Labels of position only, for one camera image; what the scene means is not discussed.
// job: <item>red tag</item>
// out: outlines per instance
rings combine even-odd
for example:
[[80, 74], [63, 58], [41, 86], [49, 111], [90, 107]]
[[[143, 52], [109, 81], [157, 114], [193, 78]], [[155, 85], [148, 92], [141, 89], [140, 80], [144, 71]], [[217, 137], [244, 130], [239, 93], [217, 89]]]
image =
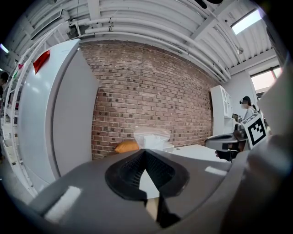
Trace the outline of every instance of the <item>red tag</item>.
[[44, 52], [35, 62], [33, 67], [35, 68], [35, 74], [40, 70], [44, 62], [50, 57], [50, 50]]

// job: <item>woman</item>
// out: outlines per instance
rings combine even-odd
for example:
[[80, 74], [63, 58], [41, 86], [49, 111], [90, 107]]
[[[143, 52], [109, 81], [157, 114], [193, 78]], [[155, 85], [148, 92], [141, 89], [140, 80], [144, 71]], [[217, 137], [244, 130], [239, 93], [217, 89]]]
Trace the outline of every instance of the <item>woman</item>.
[[[5, 89], [5, 85], [8, 81], [8, 77], [9, 77], [9, 75], [6, 72], [3, 72], [0, 77], [0, 106], [2, 105], [2, 103], [1, 103], [2, 95], [3, 95], [3, 91]], [[4, 156], [1, 153], [1, 145], [0, 145], [0, 164], [2, 164], [3, 160], [4, 160]]]
[[242, 100], [240, 101], [240, 104], [242, 109], [247, 109], [243, 120], [248, 119], [250, 116], [252, 116], [255, 113], [258, 113], [256, 108], [253, 108], [251, 100], [248, 96], [245, 96], [244, 98], [242, 98]]

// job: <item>pipe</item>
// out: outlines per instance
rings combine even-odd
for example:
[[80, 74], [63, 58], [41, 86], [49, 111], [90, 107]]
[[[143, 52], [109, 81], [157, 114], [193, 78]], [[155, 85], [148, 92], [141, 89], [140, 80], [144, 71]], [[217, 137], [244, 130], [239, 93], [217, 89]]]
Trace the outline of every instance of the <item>pipe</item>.
[[150, 40], [150, 41], [154, 41], [154, 42], [157, 42], [157, 43], [160, 43], [162, 45], [165, 45], [167, 47], [170, 47], [170, 48], [173, 48], [175, 50], [178, 50], [180, 51], [181, 53], [191, 57], [193, 60], [199, 62], [202, 66], [204, 66], [206, 69], [208, 69], [217, 79], [217, 81], [227, 81], [227, 80], [223, 80], [222, 78], [220, 78], [212, 69], [210, 69], [207, 65], [205, 65], [203, 62], [199, 61], [197, 58], [195, 58], [193, 55], [191, 55], [190, 53], [170, 44], [170, 43], [167, 43], [167, 42], [164, 42], [164, 41], [161, 41], [161, 40], [158, 40], [156, 38], [153, 38], [153, 37], [148, 37], [148, 36], [144, 36], [144, 35], [140, 35], [140, 34], [135, 34], [135, 33], [129, 33], [129, 32], [97, 32], [97, 33], [91, 33], [91, 34], [83, 34], [81, 35], [81, 37], [85, 37], [85, 36], [90, 36], [90, 35], [105, 35], [105, 34], [118, 34], [118, 35], [127, 35], [127, 36], [133, 36], [133, 37], [140, 37], [140, 38], [143, 38], [143, 39], [147, 39], [147, 40]]
[[[102, 27], [102, 28], [93, 28], [93, 29], [86, 29], [85, 33], [89, 34], [89, 33], [96, 33], [96, 32], [104, 32], [105, 30], [108, 30], [109, 27]], [[170, 38], [168, 36], [162, 35], [160, 33], [157, 32], [152, 32], [150, 30], [146, 30], [146, 29], [138, 29], [138, 28], [131, 28], [131, 27], [110, 27], [110, 30], [113, 32], [131, 32], [131, 33], [136, 33], [136, 34], [144, 34], [144, 35], [148, 35], [148, 36], [152, 36], [152, 37], [156, 37], [165, 41], [168, 41], [172, 44], [177, 44], [180, 47], [186, 49], [188, 52], [193, 53], [196, 57], [198, 57], [202, 62], [206, 63], [207, 65], [209, 65], [212, 69], [214, 69], [219, 76], [221, 76], [221, 78], [224, 81], [227, 81], [227, 78], [221, 73], [221, 71], [214, 66], [214, 64], [212, 64], [208, 59], [205, 58], [205, 56], [203, 56], [202, 54], [198, 53], [198, 51], [196, 51], [195, 49], [173, 39]]]
[[149, 26], [149, 27], [154, 27], [154, 28], [157, 28], [157, 29], [160, 29], [162, 31], [166, 31], [166, 32], [169, 32], [175, 36], [178, 36], [179, 38], [181, 39], [184, 39], [185, 41], [193, 44], [198, 50], [200, 50], [202, 53], [206, 54], [222, 71], [223, 73], [229, 78], [231, 79], [231, 76], [230, 74], [224, 69], [224, 67], [221, 65], [221, 64], [218, 64], [218, 60], [216, 58], [214, 58], [209, 52], [207, 51], [204, 51], [202, 49], [202, 47], [196, 43], [194, 40], [192, 40], [190, 37], [172, 29], [172, 28], [169, 28], [167, 26], [164, 26], [164, 25], [161, 25], [161, 24], [158, 24], [158, 23], [154, 23], [154, 22], [151, 22], [151, 21], [146, 21], [146, 20], [140, 20], [140, 19], [134, 19], [134, 18], [118, 18], [118, 17], [113, 17], [113, 18], [106, 18], [106, 19], [97, 19], [97, 20], [93, 20], [93, 21], [88, 21], [87, 24], [91, 25], [91, 24], [95, 24], [95, 23], [100, 23], [100, 22], [109, 22], [109, 23], [112, 23], [112, 22], [123, 22], [123, 23], [134, 23], [134, 24], [140, 24], [140, 25], [145, 25], [145, 26]]
[[77, 21], [72, 21], [69, 26], [71, 27], [71, 26], [75, 25], [76, 23], [78, 23], [78, 25], [86, 25], [85, 23], [87, 23], [89, 21], [90, 21], [89, 18], [82, 19], [82, 20], [77, 20]]
[[79, 28], [78, 22], [76, 22], [75, 27], [77, 29], [78, 36], [80, 36], [81, 35], [81, 29]]
[[111, 18], [100, 18], [97, 20], [89, 20], [87, 22], [84, 22], [83, 25], [92, 25], [92, 24], [98, 24], [98, 23], [110, 23]]
[[218, 26], [216, 26], [216, 30], [224, 38], [224, 40], [229, 44], [229, 46], [232, 49], [232, 51], [234, 53], [234, 56], [236, 57], [237, 61], [239, 63], [242, 63], [242, 60], [240, 59], [239, 54], [237, 54], [237, 52], [236, 52], [238, 47], [236, 46], [236, 44], [232, 43], [231, 39], [229, 38], [229, 36], [225, 32], [225, 30], [221, 28], [221, 23], [219, 23]]

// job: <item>red brick wall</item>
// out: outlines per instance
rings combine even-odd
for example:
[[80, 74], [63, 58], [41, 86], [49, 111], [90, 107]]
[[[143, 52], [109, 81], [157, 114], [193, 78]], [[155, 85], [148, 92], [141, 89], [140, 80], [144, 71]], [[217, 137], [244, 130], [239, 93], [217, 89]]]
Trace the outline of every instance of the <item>red brick wall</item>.
[[212, 133], [210, 88], [202, 69], [165, 50], [131, 42], [84, 43], [82, 52], [100, 80], [92, 122], [92, 155], [102, 158], [135, 126], [171, 131], [175, 146], [203, 144]]

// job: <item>white cabinet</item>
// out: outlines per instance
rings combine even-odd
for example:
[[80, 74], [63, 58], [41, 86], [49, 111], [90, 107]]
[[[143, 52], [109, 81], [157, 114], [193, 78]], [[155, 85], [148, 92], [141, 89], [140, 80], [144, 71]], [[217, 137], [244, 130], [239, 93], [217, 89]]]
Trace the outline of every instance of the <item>white cabinet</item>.
[[211, 95], [214, 117], [213, 135], [232, 133], [234, 122], [231, 96], [220, 85], [211, 88]]

